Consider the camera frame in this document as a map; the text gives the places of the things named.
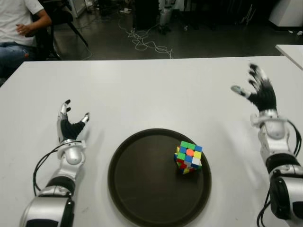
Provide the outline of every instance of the person's arm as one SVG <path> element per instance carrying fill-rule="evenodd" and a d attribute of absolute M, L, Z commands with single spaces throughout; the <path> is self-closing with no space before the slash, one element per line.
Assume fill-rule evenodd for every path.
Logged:
<path fill-rule="evenodd" d="M 52 24 L 51 18 L 48 16 L 47 12 L 44 9 L 37 12 L 37 15 L 39 19 L 34 23 L 31 23 L 29 25 L 24 25 L 24 24 L 16 25 L 17 26 L 16 30 L 19 33 L 19 35 L 30 36 L 29 35 L 30 33 L 38 29 L 50 26 Z"/>

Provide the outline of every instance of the person's hand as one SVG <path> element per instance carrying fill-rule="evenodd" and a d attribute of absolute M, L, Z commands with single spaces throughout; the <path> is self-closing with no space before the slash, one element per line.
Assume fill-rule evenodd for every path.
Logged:
<path fill-rule="evenodd" d="M 252 93 L 239 86 L 232 86 L 232 91 L 247 98 L 260 112 L 269 109 L 276 110 L 276 95 L 265 72 L 259 66 L 250 64 L 249 74 L 254 78 L 254 80 L 249 79 L 249 83 L 257 92 Z"/>
<path fill-rule="evenodd" d="M 16 26 L 16 31 L 19 35 L 26 36 L 27 34 L 32 32 L 31 25 L 16 24 Z"/>

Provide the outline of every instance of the white cable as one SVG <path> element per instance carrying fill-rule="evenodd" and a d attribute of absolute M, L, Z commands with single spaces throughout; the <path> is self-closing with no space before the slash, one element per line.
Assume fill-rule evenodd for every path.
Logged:
<path fill-rule="evenodd" d="M 135 44 L 135 49 L 136 50 L 145 51 L 147 48 L 152 48 L 152 49 L 155 50 L 155 52 L 168 54 L 169 58 L 173 59 L 172 56 L 171 56 L 173 49 L 171 49 L 169 51 L 166 46 L 157 46 L 154 41 L 148 41 L 148 42 L 144 41 L 144 39 L 149 36 L 149 34 L 148 34 L 149 31 L 152 30 L 154 27 L 158 26 L 158 24 L 154 25 L 153 27 L 151 27 L 147 31 L 135 32 L 134 30 L 131 30 L 130 32 L 128 32 L 125 28 L 120 26 L 120 21 L 121 21 L 121 19 L 118 22 L 119 28 L 124 30 L 128 34 L 127 38 L 134 38 L 134 39 L 132 39 L 132 43 Z"/>
<path fill-rule="evenodd" d="M 90 53 L 90 55 L 88 57 L 86 57 L 86 58 L 81 59 L 81 61 L 85 61 L 88 58 L 91 58 L 93 56 L 93 53 L 89 50 L 89 48 L 86 45 L 85 45 L 85 47 L 86 47 L 87 51 Z"/>

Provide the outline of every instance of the white table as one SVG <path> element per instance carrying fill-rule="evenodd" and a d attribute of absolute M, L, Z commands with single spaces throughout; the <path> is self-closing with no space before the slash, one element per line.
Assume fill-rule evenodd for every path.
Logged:
<path fill-rule="evenodd" d="M 303 70 L 303 45 L 276 45 L 276 48 Z"/>
<path fill-rule="evenodd" d="M 285 56 L 24 63 L 0 88 L 0 226 L 18 226 L 33 198 L 34 167 L 57 145 L 57 113 L 70 98 L 71 121 L 91 112 L 82 134 L 88 136 L 87 159 L 74 197 L 74 227 L 133 226 L 111 201 L 107 169 L 115 149 L 148 128 L 178 131 L 204 147 L 211 196 L 188 226 L 255 227 L 269 185 L 258 131 L 250 126 L 257 109 L 230 91 L 234 84 L 250 88 L 249 59 L 270 76 L 280 114 L 303 132 L 302 71 Z M 56 155 L 50 157 L 38 184 L 45 185 L 58 165 Z M 269 211 L 265 222 L 286 226 Z"/>

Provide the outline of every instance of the black cable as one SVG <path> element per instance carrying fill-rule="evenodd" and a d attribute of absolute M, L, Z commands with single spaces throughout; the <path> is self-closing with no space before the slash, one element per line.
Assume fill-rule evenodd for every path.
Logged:
<path fill-rule="evenodd" d="M 48 159 L 48 157 L 54 153 L 54 152 L 57 152 L 58 149 L 66 144 L 70 144 L 70 143 L 76 143 L 76 142 L 81 142 L 80 140 L 79 141 L 73 141 L 73 142 L 68 142 L 68 143 L 64 143 L 64 144 L 61 144 L 57 147 L 55 147 L 51 152 L 47 153 L 46 155 L 44 155 L 37 163 L 35 169 L 34 169 L 34 173 L 33 173 L 33 188 L 34 188 L 34 195 L 37 196 L 37 193 L 36 193 L 36 189 L 38 189 L 39 191 L 41 190 L 39 188 L 39 186 L 37 185 L 36 183 L 36 175 L 37 175 L 37 172 L 39 170 L 39 168 L 43 165 L 43 163 Z"/>
<path fill-rule="evenodd" d="M 296 145 L 295 145 L 295 148 L 294 148 L 294 155 L 297 157 L 299 152 L 300 152 L 300 149 L 301 149 L 301 144 L 302 144 L 302 137 L 301 137 L 301 134 L 299 132 L 299 130 L 296 128 L 296 126 L 290 121 L 290 120 L 287 120 L 288 123 L 290 123 L 292 125 L 292 127 L 294 128 L 294 131 L 295 131 L 295 137 L 296 137 Z M 270 201 L 267 202 L 269 199 L 269 191 L 267 193 L 267 196 L 266 196 L 266 199 L 265 199 L 265 203 L 264 203 L 264 206 L 263 208 L 261 209 L 261 211 L 259 212 L 258 214 L 258 217 L 257 217 L 257 226 L 258 227 L 261 227 L 260 226 L 260 222 L 261 222 L 261 225 L 263 227 L 266 227 L 264 225 L 264 222 L 263 222 L 263 216 L 264 216 L 264 212 L 265 210 L 269 207 L 270 205 Z"/>
<path fill-rule="evenodd" d="M 302 137 L 301 137 L 301 134 L 300 134 L 299 130 L 295 127 L 295 125 L 290 120 L 287 120 L 287 121 L 288 121 L 288 123 L 290 123 L 293 126 L 294 131 L 295 131 L 295 136 L 296 136 L 296 139 L 297 139 L 297 143 L 296 143 L 296 146 L 295 146 L 295 149 L 294 149 L 294 155 L 297 157 L 299 152 L 300 152 L 300 149 L 301 149 Z"/>

